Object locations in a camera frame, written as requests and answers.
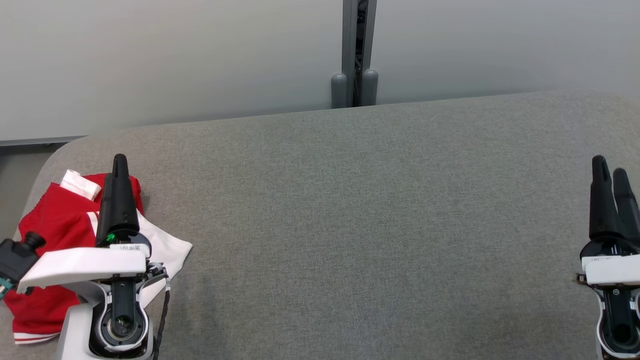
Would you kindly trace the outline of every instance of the white partition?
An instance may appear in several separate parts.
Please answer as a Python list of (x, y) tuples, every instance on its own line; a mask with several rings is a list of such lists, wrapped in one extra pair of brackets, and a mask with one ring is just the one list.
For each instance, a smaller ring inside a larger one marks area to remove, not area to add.
[(377, 103), (555, 88), (640, 99), (639, 14), (636, 0), (377, 0)]
[(341, 43), (341, 0), (0, 0), (0, 144), (330, 108)]

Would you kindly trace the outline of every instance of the white stripe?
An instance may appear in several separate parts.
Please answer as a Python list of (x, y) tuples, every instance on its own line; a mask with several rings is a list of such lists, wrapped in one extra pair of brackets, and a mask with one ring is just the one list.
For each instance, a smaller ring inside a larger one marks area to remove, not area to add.
[(44, 337), (50, 337), (50, 336), (55, 336), (58, 335), (59, 332), (54, 332), (53, 334), (29, 334), (26, 332), (14, 332), (13, 333), (13, 338), (14, 339), (35, 339), (35, 338), (44, 338)]
[(55, 336), (50, 336), (48, 338), (44, 338), (44, 339), (37, 339), (37, 340), (16, 340), (15, 344), (16, 345), (22, 345), (22, 344), (35, 344), (35, 343), (43, 343), (45, 341), (49, 341), (51, 339), (55, 338)]
[(98, 216), (94, 212), (87, 213), (89, 220), (91, 220), (91, 227), (93, 228), (93, 235), (98, 233)]

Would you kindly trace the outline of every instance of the gray floor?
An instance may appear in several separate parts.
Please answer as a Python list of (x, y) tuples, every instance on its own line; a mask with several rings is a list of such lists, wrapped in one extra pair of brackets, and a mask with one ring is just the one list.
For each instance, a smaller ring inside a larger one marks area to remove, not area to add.
[(36, 176), (62, 145), (0, 147), (0, 240), (13, 237)]

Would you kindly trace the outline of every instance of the red fabric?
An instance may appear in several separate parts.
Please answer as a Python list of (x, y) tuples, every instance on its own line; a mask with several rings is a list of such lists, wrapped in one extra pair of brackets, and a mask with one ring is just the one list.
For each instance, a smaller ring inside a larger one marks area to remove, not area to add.
[[(104, 184), (105, 174), (84, 176), (85, 179)], [(143, 212), (140, 197), (140, 183), (131, 177), (136, 207)], [(94, 247), (95, 234), (87, 212), (100, 211), (102, 192), (95, 201), (51, 183), (35, 208), (18, 225), (24, 239), (28, 231), (35, 231), (47, 242), (38, 249), (38, 255), (47, 251), (71, 249), (74, 247)], [(35, 288), (29, 296), (9, 292), (5, 298), (13, 313), (13, 332), (28, 334), (53, 334), (62, 330), (67, 309), (79, 304), (76, 294), (62, 286)]]

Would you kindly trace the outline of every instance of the black cable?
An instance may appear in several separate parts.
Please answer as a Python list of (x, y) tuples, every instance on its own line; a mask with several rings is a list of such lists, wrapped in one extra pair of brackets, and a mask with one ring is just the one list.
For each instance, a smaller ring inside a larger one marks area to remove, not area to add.
[(164, 305), (162, 308), (162, 315), (160, 317), (160, 326), (158, 326), (158, 335), (156, 336), (156, 342), (154, 343), (154, 360), (158, 360), (160, 355), (160, 343), (162, 343), (162, 332), (164, 331), (164, 320), (166, 318), (167, 310), (169, 309), (169, 291), (171, 286), (169, 285), (169, 279), (166, 279), (167, 285), (164, 291)]

